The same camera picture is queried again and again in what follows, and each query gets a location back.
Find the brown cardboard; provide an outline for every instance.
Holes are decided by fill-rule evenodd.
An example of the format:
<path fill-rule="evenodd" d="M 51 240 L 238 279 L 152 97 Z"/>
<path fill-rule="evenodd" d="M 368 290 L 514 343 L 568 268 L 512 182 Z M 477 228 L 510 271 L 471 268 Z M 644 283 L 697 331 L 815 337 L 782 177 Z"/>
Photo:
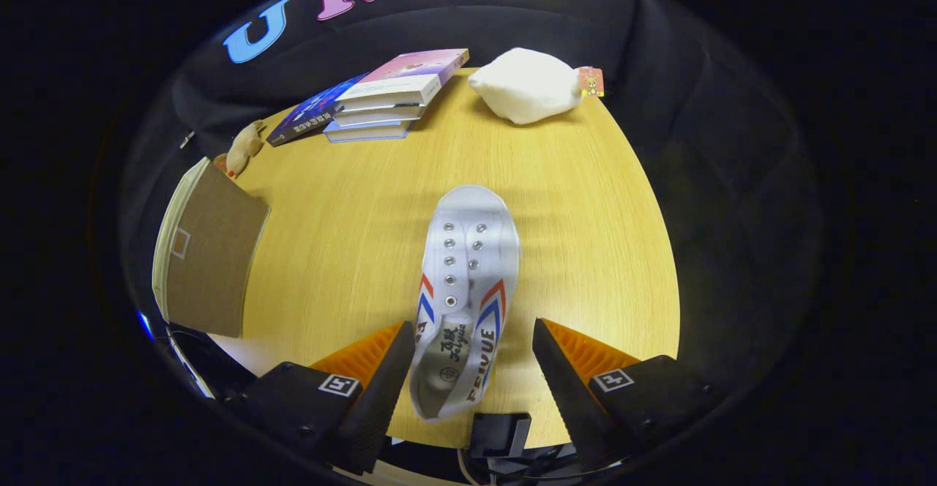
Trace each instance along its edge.
<path fill-rule="evenodd" d="M 183 208 L 168 259 L 171 322 L 241 336 L 247 276 L 269 209 L 214 166 L 207 166 Z"/>

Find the letter u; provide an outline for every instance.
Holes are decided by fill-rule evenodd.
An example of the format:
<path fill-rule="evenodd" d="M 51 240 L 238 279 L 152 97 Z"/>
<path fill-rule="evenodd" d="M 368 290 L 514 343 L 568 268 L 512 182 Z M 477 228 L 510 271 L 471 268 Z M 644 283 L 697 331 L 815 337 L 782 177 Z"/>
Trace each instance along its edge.
<path fill-rule="evenodd" d="M 254 59 L 257 55 L 267 50 L 270 45 L 274 45 L 274 42 L 277 42 L 280 34 L 283 34 L 283 29 L 287 26 L 287 15 L 283 9 L 287 1 L 288 0 L 281 0 L 274 3 L 269 9 L 261 12 L 259 17 L 267 21 L 267 33 L 264 34 L 264 38 L 259 39 L 256 43 L 251 43 L 247 40 L 247 28 L 249 28 L 250 23 L 244 23 L 240 29 L 231 32 L 231 36 L 228 36 L 228 39 L 224 42 L 225 47 L 228 47 L 228 58 L 230 58 L 231 61 L 234 63 L 244 63 Z"/>

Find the white pillow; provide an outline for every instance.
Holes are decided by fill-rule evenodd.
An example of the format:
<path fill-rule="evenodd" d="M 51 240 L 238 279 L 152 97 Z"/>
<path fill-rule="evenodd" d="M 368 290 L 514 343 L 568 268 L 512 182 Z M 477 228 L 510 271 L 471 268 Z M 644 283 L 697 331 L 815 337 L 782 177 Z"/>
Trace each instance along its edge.
<path fill-rule="evenodd" d="M 513 48 L 468 77 L 492 112 L 529 124 L 573 109 L 582 102 L 579 72 L 562 60 Z"/>

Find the toy mouse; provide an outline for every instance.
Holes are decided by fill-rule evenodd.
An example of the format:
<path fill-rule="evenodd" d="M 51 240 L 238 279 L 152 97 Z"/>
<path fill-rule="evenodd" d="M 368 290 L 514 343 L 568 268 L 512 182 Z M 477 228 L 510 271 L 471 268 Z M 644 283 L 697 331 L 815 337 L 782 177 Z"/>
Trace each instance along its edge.
<path fill-rule="evenodd" d="M 255 120 L 245 127 L 231 143 L 231 149 L 225 156 L 225 166 L 228 169 L 228 176 L 234 178 L 241 175 L 244 168 L 247 167 L 247 161 L 250 157 L 257 155 L 264 146 L 264 140 L 261 139 L 260 130 L 264 125 L 261 120 Z"/>

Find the white canvas shoe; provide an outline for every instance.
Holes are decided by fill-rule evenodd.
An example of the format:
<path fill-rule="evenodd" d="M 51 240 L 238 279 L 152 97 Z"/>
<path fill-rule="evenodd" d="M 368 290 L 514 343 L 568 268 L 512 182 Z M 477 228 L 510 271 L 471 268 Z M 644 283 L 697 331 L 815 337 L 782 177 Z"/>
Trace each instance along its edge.
<path fill-rule="evenodd" d="M 422 256 L 409 387 L 422 419 L 446 419 L 485 396 L 520 255 L 511 212 L 492 190 L 459 186 L 439 200 Z"/>

